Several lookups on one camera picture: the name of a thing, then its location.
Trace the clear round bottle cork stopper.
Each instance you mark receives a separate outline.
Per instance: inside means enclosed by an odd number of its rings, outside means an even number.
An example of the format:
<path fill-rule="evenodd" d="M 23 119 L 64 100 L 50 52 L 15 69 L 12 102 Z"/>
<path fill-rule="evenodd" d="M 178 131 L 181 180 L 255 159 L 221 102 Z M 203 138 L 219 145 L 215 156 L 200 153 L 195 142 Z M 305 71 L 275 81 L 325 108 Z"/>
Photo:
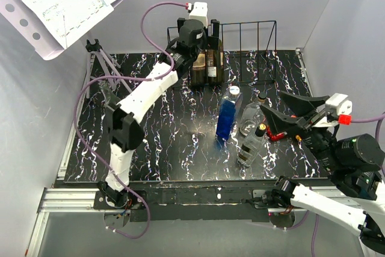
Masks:
<path fill-rule="evenodd" d="M 245 107 L 239 124 L 239 131 L 243 136 L 246 137 L 253 128 L 264 122 L 265 116 L 260 106 L 265 103 L 266 98 L 267 94 L 261 91 L 256 100 Z"/>

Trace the clear square bottle orange label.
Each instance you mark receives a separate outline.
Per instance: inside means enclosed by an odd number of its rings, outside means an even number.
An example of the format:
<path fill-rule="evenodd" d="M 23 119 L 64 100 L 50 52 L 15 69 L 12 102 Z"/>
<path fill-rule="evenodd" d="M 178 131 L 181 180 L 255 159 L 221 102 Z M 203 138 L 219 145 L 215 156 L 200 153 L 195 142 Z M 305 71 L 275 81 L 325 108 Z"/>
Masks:
<path fill-rule="evenodd" d="M 250 167 L 256 160 L 258 152 L 264 148 L 267 141 L 267 125 L 260 123 L 253 128 L 245 137 L 238 152 L 237 161 L 245 167 Z"/>

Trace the blue square glass bottle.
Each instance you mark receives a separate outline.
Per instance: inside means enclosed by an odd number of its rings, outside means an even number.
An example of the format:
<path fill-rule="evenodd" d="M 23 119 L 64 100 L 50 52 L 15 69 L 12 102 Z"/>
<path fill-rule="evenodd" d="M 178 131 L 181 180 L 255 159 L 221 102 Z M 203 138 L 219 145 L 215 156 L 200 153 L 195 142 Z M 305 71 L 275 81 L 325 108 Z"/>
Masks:
<path fill-rule="evenodd" d="M 216 136 L 227 141 L 238 117 L 243 94 L 236 85 L 227 88 L 220 102 Z"/>

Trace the tall clear bottle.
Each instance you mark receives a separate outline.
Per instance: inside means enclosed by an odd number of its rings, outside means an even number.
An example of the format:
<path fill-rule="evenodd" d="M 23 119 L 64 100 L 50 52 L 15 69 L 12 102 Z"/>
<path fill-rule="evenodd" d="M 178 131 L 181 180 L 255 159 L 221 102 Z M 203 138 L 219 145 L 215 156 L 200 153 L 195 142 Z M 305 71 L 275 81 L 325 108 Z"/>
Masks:
<path fill-rule="evenodd" d="M 106 107 L 107 106 L 110 106 L 113 108 L 120 107 L 121 99 L 117 95 L 115 95 L 115 93 L 111 90 L 111 87 L 109 86 L 107 81 L 105 80 L 99 81 L 98 86 L 104 96 L 104 102 Z"/>

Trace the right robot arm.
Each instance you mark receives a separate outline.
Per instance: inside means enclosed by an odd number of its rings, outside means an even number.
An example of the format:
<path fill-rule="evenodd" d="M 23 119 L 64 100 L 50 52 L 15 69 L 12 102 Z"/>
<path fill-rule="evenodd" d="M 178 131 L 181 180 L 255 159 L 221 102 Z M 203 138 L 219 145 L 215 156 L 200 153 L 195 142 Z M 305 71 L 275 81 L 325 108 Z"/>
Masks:
<path fill-rule="evenodd" d="M 279 177 L 271 191 L 273 202 L 282 208 L 292 205 L 314 212 L 349 230 L 366 247 L 384 253 L 384 181 L 380 174 L 384 151 L 370 134 L 338 140 L 336 132 L 329 130 L 352 123 L 353 103 L 348 95 L 307 97 L 284 91 L 279 95 L 294 116 L 262 105 L 270 131 L 285 133 L 306 146 L 329 172 L 331 183 L 360 208 L 331 200 L 285 176 Z"/>

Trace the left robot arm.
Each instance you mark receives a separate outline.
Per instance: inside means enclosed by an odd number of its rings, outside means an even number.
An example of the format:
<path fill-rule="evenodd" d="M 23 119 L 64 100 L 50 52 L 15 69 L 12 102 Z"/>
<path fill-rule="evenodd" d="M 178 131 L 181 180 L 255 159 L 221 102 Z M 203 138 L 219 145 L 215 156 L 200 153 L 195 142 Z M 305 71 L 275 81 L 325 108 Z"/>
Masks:
<path fill-rule="evenodd" d="M 147 111 L 190 70 L 199 53 L 218 47 L 220 22 L 216 19 L 206 25 L 196 19 L 179 18 L 177 30 L 179 36 L 160 54 L 146 80 L 124 99 L 105 106 L 111 170 L 97 187 L 113 208 L 123 208 L 129 200 L 125 187 L 129 184 L 133 153 L 144 140 L 140 123 Z"/>

